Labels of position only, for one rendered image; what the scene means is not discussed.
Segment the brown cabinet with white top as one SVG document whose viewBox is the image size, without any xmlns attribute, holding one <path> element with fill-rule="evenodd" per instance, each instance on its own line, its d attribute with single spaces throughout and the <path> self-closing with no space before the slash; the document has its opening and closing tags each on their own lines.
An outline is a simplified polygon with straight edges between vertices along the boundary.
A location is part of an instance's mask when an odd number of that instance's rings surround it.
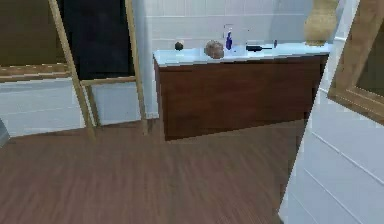
<svg viewBox="0 0 384 224">
<path fill-rule="evenodd" d="M 166 140 L 306 120 L 332 46 L 236 46 L 220 59 L 201 48 L 153 53 Z"/>
</svg>

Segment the black brush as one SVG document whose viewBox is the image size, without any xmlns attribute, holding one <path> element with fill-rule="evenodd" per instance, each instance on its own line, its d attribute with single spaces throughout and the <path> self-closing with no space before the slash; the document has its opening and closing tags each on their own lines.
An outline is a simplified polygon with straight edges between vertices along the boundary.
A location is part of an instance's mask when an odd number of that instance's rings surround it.
<svg viewBox="0 0 384 224">
<path fill-rule="evenodd" d="M 252 52 L 258 52 L 258 51 L 270 50 L 270 49 L 273 49 L 273 48 L 271 48 L 271 47 L 256 46 L 256 45 L 246 46 L 246 50 L 247 51 L 252 51 Z"/>
</svg>

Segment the wooden ladder rack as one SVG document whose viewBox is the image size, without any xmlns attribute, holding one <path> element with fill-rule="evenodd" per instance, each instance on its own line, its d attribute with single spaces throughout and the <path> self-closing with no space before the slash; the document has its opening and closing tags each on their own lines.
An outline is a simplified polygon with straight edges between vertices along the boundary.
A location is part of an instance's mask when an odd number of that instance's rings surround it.
<svg viewBox="0 0 384 224">
<path fill-rule="evenodd" d="M 77 75 L 71 49 L 67 40 L 64 25 L 56 0 L 48 0 L 55 22 L 61 48 L 64 53 L 65 62 L 56 64 L 0 66 L 0 84 L 16 84 L 18 82 L 30 81 L 53 81 L 61 78 L 71 80 L 78 105 L 80 107 L 84 125 L 91 137 L 95 136 L 95 128 L 101 124 L 95 95 L 92 91 L 94 86 L 112 85 L 120 83 L 133 83 L 136 86 L 138 108 L 142 131 L 148 132 L 148 122 L 144 104 L 144 93 L 142 86 L 141 71 L 139 67 L 139 55 L 137 49 L 137 37 L 133 10 L 133 0 L 125 0 L 129 36 L 134 65 L 134 75 L 130 77 L 117 77 L 94 80 L 80 80 Z"/>
</svg>

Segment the black hanging towel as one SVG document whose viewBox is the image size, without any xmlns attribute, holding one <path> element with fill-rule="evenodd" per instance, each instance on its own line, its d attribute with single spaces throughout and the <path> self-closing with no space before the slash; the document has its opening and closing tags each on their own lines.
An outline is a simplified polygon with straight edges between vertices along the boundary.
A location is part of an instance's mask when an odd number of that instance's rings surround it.
<svg viewBox="0 0 384 224">
<path fill-rule="evenodd" d="M 134 75 L 125 0 L 56 0 L 80 80 Z"/>
</svg>

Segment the tan vase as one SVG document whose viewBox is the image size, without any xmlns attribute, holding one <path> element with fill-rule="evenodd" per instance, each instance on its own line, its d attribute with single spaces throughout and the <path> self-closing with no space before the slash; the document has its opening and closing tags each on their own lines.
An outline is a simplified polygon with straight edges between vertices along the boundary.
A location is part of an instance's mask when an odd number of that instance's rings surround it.
<svg viewBox="0 0 384 224">
<path fill-rule="evenodd" d="M 337 25 L 338 0 L 313 0 L 312 9 L 304 22 L 305 43 L 323 46 Z"/>
</svg>

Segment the wooden framed mirror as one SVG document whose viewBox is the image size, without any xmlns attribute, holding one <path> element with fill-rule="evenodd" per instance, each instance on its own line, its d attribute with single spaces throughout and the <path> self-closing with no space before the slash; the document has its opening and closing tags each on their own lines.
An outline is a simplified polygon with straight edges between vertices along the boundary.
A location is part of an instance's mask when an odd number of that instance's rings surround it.
<svg viewBox="0 0 384 224">
<path fill-rule="evenodd" d="M 384 0 L 360 0 L 327 94 L 328 99 L 381 125 L 384 96 L 357 83 L 383 21 Z"/>
</svg>

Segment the brown hanging towel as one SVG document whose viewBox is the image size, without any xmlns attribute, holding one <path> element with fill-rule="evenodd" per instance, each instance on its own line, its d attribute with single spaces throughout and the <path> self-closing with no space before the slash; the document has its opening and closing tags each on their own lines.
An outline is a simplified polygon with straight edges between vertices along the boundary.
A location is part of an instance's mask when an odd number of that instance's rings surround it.
<svg viewBox="0 0 384 224">
<path fill-rule="evenodd" d="M 0 0 L 0 66 L 64 62 L 48 0 Z"/>
</svg>

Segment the grey object at edge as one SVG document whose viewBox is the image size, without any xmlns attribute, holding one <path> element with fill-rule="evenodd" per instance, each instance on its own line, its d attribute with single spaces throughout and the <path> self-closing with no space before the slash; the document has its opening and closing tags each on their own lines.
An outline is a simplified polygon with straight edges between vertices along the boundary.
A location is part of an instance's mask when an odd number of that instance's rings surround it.
<svg viewBox="0 0 384 224">
<path fill-rule="evenodd" d="M 0 119 L 0 148 L 3 147 L 10 139 L 8 130 L 4 122 Z"/>
</svg>

